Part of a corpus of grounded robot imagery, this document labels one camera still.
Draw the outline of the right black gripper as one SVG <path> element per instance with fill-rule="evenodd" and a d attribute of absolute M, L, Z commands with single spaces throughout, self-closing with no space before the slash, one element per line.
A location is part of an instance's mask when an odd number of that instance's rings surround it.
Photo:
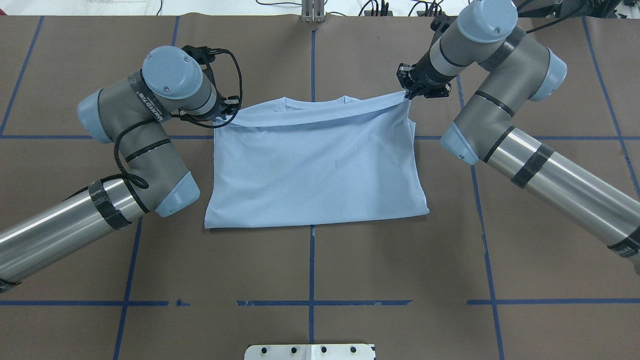
<path fill-rule="evenodd" d="M 432 60 L 439 57 L 445 60 L 441 50 L 430 50 L 416 64 L 400 63 L 398 65 L 397 79 L 405 90 L 405 98 L 413 99 L 423 96 L 432 99 L 450 96 L 451 76 L 436 68 Z"/>

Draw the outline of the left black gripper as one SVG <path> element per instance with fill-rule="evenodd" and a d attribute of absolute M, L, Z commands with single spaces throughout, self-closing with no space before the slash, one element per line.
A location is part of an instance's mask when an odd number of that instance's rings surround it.
<path fill-rule="evenodd" d="M 217 92 L 215 95 L 216 99 L 213 107 L 210 110 L 211 122 L 215 123 L 227 121 L 229 117 L 234 116 L 240 109 L 240 95 L 222 96 L 222 94 L 219 92 Z"/>

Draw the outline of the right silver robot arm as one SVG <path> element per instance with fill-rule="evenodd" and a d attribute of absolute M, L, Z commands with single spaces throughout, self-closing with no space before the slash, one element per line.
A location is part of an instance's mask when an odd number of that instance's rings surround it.
<path fill-rule="evenodd" d="M 486 77 L 442 134 L 441 145 L 469 166 L 483 163 L 594 235 L 639 271 L 639 201 L 576 164 L 518 123 L 568 73 L 558 55 L 528 34 L 510 0 L 473 0 L 434 23 L 425 54 L 397 67 L 407 100 L 445 98 L 473 65 Z"/>

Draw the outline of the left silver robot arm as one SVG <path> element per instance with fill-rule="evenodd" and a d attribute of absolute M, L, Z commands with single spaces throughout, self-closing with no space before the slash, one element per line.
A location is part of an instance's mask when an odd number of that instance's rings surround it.
<path fill-rule="evenodd" d="M 164 123 L 214 130 L 242 104 L 233 52 L 192 45 L 154 48 L 138 69 L 87 96 L 77 117 L 109 148 L 112 173 L 1 232 L 1 292 L 146 214 L 166 218 L 192 205 L 201 190 Z"/>

